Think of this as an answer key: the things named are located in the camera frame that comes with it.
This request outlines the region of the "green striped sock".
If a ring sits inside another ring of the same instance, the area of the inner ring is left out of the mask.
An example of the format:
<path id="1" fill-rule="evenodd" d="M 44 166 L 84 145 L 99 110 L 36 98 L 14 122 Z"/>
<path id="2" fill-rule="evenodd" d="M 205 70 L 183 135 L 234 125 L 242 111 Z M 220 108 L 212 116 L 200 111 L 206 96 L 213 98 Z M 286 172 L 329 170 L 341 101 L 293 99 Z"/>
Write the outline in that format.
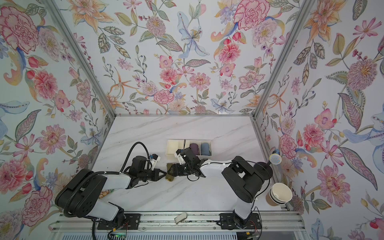
<path id="1" fill-rule="evenodd" d="M 167 163 L 167 174 L 166 174 L 166 180 L 169 182 L 172 182 L 175 177 L 177 176 L 175 163 Z"/>

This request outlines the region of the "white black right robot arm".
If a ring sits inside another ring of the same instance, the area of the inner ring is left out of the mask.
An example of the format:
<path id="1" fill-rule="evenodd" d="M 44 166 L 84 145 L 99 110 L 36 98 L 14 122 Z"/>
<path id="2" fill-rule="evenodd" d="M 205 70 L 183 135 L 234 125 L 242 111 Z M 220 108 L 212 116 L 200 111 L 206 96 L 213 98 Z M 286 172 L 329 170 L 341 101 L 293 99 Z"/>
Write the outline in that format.
<path id="1" fill-rule="evenodd" d="M 238 197 L 234 219 L 245 224 L 251 217 L 256 198 L 266 180 L 262 173 L 240 156 L 233 160 L 214 162 L 200 159 L 191 148 L 177 150 L 178 162 L 167 165 L 167 174 L 173 177 L 195 176 L 200 178 L 222 177 Z"/>

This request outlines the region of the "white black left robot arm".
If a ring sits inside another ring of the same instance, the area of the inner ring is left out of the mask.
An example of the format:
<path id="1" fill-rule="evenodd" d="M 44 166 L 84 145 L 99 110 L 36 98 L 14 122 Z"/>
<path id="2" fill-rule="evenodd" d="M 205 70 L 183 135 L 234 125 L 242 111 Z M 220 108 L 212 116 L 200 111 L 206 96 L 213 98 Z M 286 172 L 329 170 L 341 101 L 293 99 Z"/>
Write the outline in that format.
<path id="1" fill-rule="evenodd" d="M 126 222 L 124 209 L 101 200 L 101 193 L 107 190 L 129 190 L 159 181 L 167 174 L 155 167 L 160 159 L 156 154 L 150 155 L 148 159 L 137 156 L 132 165 L 122 172 L 83 169 L 58 193 L 55 204 L 64 210 L 67 218 L 86 218 L 123 225 Z"/>

